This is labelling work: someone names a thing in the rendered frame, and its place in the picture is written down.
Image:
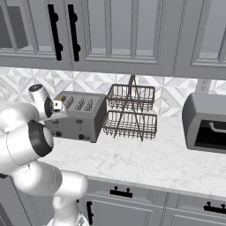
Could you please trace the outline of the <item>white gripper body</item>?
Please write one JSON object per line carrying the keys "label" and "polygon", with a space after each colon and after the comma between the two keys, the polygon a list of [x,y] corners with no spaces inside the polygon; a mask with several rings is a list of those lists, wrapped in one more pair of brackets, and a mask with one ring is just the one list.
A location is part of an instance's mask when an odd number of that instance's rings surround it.
{"label": "white gripper body", "polygon": [[65,118],[68,117],[68,113],[65,107],[62,107],[62,109],[58,112],[54,112],[52,115],[53,118]]}

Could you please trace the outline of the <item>grey drawer front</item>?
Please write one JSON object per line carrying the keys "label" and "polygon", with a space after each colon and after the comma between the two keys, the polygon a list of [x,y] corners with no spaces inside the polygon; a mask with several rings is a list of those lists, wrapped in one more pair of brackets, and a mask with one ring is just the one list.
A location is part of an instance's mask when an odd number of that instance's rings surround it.
{"label": "grey drawer front", "polygon": [[[130,192],[133,193],[132,198],[111,195],[109,193],[109,190],[114,189],[115,186],[117,186],[120,191],[124,191],[126,188],[129,188]],[[132,185],[121,185],[117,183],[103,182],[103,181],[97,181],[97,180],[88,181],[87,193],[104,196],[108,198],[135,201],[135,202],[154,205],[158,207],[163,207],[165,205],[165,200],[167,197],[166,192],[157,191],[154,189],[140,188]]]}
{"label": "grey drawer front", "polygon": [[218,214],[205,211],[203,207],[207,204],[208,201],[211,202],[212,207],[220,207],[221,204],[226,205],[226,202],[222,200],[211,200],[207,198],[195,197],[184,194],[176,194],[171,192],[169,194],[167,207],[177,210],[189,211],[195,214],[215,215],[226,218],[225,214]]}

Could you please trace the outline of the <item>grey four-slot toaster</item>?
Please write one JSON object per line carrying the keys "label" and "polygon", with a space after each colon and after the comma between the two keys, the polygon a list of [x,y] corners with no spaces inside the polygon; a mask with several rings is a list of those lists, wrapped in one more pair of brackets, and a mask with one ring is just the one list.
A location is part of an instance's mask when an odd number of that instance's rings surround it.
{"label": "grey four-slot toaster", "polygon": [[[68,117],[53,118],[45,121],[52,135],[64,139],[77,139],[95,143],[102,129],[104,118],[107,115],[107,102],[105,94],[93,94],[82,92],[62,91],[65,95],[63,106],[66,108]],[[58,124],[52,124],[51,120],[57,119]]]}

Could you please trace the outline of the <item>grey base cupboard door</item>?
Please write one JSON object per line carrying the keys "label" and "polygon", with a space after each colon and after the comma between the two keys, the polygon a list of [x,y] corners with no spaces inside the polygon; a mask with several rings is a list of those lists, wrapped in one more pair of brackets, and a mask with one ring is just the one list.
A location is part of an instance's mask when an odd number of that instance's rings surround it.
{"label": "grey base cupboard door", "polygon": [[226,218],[167,207],[162,226],[226,226]]}
{"label": "grey base cupboard door", "polygon": [[93,202],[93,226],[161,226],[163,207],[87,194],[78,203],[86,218],[88,201]]}
{"label": "grey base cupboard door", "polygon": [[0,226],[47,226],[53,216],[51,197],[27,195],[0,177]]}

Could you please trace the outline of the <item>grey toaster oven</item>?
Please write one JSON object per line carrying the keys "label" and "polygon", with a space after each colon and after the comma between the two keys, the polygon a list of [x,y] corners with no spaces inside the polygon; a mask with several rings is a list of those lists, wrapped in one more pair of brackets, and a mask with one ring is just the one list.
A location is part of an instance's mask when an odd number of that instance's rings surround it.
{"label": "grey toaster oven", "polygon": [[191,93],[182,109],[187,148],[226,154],[226,133],[213,132],[210,122],[226,130],[226,95]]}

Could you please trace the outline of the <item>grey wall cupboard door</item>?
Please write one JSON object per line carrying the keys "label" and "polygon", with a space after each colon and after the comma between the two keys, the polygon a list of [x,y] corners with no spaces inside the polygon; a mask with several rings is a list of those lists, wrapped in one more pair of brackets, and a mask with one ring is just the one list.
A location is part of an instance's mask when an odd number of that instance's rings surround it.
{"label": "grey wall cupboard door", "polygon": [[184,0],[174,76],[226,80],[226,0]]}
{"label": "grey wall cupboard door", "polygon": [[81,72],[170,76],[177,42],[180,0],[64,0],[78,16]]}
{"label": "grey wall cupboard door", "polygon": [[[58,15],[63,45],[57,61],[48,5]],[[0,66],[70,70],[72,67],[63,0],[0,0]]]}

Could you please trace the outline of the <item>white wall outlet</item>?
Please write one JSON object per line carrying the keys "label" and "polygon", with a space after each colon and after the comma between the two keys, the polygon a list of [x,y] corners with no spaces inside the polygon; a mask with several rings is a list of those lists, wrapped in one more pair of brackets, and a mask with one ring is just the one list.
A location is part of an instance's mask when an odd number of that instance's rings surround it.
{"label": "white wall outlet", "polygon": [[207,93],[209,91],[210,85],[211,85],[211,79],[204,79],[203,85],[202,85],[202,91],[204,93]]}

